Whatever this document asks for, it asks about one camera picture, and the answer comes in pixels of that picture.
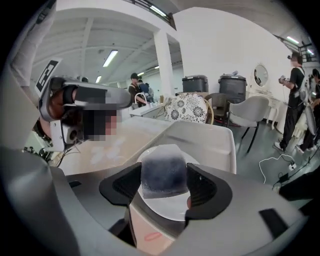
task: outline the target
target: round mirror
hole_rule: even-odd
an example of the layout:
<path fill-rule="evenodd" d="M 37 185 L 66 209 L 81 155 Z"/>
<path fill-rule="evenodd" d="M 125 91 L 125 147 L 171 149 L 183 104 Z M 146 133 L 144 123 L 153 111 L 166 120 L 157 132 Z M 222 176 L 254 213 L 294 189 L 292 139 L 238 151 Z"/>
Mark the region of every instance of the round mirror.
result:
<path fill-rule="evenodd" d="M 268 81 L 268 72 L 266 68 L 262 65 L 258 65 L 254 69 L 254 80 L 256 84 L 263 87 Z"/>

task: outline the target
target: white column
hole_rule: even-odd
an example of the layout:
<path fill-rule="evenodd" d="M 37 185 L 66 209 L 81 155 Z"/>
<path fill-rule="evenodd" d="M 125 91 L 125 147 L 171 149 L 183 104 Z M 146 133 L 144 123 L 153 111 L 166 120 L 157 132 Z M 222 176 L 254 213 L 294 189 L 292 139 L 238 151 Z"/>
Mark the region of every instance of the white column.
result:
<path fill-rule="evenodd" d="M 162 94 L 175 95 L 174 75 L 172 71 L 171 56 L 167 33 L 159 30 L 153 34 L 156 56 L 160 70 Z"/>

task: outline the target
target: white plate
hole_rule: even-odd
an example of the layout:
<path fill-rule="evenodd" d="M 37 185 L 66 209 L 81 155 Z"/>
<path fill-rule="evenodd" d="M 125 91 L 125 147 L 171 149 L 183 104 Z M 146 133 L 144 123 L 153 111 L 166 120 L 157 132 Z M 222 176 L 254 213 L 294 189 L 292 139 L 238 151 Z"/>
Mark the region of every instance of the white plate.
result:
<path fill-rule="evenodd" d="M 137 162 L 141 162 L 145 156 L 149 155 L 156 148 L 157 148 L 156 146 L 148 148 L 139 156 Z M 192 156 L 190 156 L 189 154 L 183 151 L 181 152 L 187 163 L 199 164 L 197 160 L 195 160 Z M 145 199 L 142 193 L 142 186 L 140 185 L 138 189 L 138 193 L 140 194 L 145 204 L 151 210 L 153 210 L 156 214 L 172 221 L 178 221 L 178 222 L 185 221 L 186 210 L 188 210 L 187 200 L 190 197 L 189 191 L 187 193 L 176 195 L 176 196 Z"/>

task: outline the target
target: floral pillow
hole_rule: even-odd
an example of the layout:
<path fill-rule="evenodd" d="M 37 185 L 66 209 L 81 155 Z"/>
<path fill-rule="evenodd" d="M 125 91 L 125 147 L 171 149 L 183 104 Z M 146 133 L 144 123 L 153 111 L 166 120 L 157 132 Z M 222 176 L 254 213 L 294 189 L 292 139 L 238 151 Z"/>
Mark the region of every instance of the floral pillow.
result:
<path fill-rule="evenodd" d="M 204 99 L 195 93 L 182 93 L 173 99 L 165 109 L 166 121 L 189 121 L 205 123 L 208 109 Z"/>

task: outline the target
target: fluorescent light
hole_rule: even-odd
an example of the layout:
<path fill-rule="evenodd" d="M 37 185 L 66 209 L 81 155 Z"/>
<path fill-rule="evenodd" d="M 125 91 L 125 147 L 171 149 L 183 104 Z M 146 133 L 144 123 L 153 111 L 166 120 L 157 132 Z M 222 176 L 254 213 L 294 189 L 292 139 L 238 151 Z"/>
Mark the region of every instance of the fluorescent light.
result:
<path fill-rule="evenodd" d="M 154 12 L 156 12 L 157 14 L 163 16 L 163 17 L 167 16 L 163 11 L 159 10 L 157 7 L 155 7 L 153 5 L 150 7 L 150 9 L 153 10 Z"/>
<path fill-rule="evenodd" d="M 96 83 L 96 84 L 99 83 L 99 82 L 100 82 L 100 79 L 101 79 L 101 75 L 99 75 L 99 76 L 96 78 L 95 83 Z"/>
<path fill-rule="evenodd" d="M 296 43 L 296 44 L 299 44 L 299 42 L 298 42 L 297 40 L 293 39 L 293 38 L 290 37 L 290 36 L 287 36 L 286 38 L 289 39 L 290 41 Z"/>
<path fill-rule="evenodd" d="M 103 64 L 103 67 L 108 67 L 110 62 L 114 59 L 114 57 L 117 55 L 118 51 L 117 50 L 112 50 L 108 56 L 108 58 L 106 58 L 105 63 Z"/>
<path fill-rule="evenodd" d="M 314 55 L 314 53 L 313 53 L 311 50 L 307 49 L 306 51 L 307 51 L 308 53 L 310 53 L 311 55 Z"/>

